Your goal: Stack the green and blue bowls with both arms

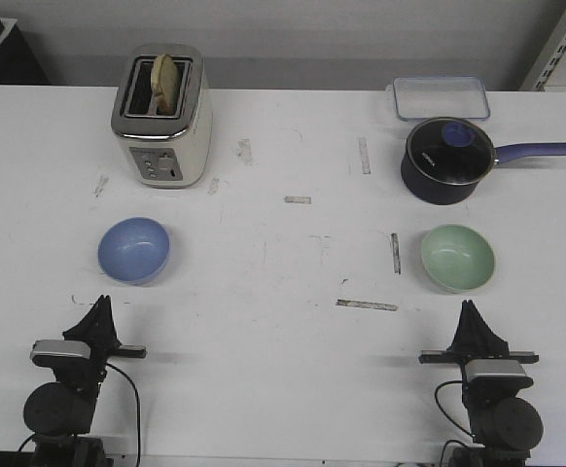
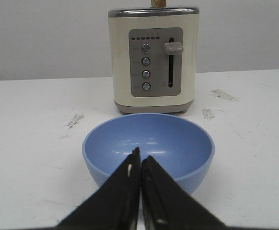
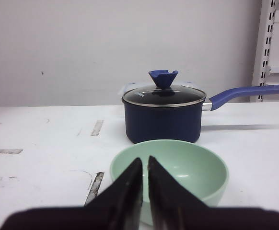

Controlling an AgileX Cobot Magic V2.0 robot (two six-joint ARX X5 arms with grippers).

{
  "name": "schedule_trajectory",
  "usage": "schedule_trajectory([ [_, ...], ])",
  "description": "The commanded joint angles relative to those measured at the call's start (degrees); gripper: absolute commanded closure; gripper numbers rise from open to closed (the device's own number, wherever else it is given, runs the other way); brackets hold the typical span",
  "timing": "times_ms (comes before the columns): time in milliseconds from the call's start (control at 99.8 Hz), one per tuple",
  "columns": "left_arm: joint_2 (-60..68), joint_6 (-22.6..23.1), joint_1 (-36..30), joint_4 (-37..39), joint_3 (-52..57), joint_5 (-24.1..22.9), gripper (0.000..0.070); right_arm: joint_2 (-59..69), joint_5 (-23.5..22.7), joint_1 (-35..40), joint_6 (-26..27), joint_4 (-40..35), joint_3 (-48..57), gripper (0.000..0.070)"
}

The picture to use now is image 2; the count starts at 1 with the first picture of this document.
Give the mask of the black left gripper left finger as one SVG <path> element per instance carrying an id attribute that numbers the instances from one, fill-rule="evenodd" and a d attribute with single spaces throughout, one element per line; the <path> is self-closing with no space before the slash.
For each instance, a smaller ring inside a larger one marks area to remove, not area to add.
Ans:
<path id="1" fill-rule="evenodd" d="M 106 182 L 57 230 L 135 230 L 140 202 L 140 150 L 135 148 Z"/>

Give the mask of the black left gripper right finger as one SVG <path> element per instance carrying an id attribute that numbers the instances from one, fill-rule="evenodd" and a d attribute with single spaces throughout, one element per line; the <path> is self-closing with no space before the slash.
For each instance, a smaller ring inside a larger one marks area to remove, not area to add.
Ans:
<path id="1" fill-rule="evenodd" d="M 147 230 L 224 230 L 227 226 L 186 193 L 149 156 L 141 164 L 141 194 Z"/>

